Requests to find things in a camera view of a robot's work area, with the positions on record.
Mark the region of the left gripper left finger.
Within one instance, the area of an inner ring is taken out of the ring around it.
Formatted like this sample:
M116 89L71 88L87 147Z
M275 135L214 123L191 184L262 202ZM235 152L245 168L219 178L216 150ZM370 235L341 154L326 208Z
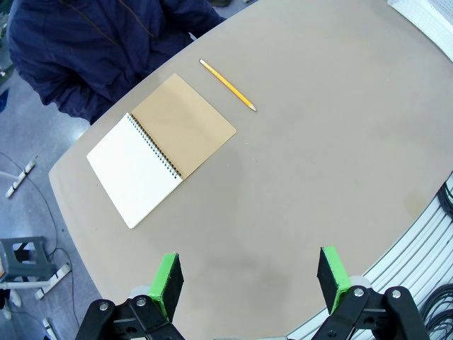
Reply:
M79 327L77 339L176 340L183 335L173 325L183 272L177 253L165 254L154 282L120 305L93 301Z

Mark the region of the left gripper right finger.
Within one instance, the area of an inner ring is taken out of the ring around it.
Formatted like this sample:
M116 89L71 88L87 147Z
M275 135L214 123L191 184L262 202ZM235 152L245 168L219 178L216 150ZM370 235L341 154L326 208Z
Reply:
M403 286L380 294L353 285L335 247L322 247L317 278L329 316L314 339L351 339L370 330L375 339L424 339L425 325L410 291Z

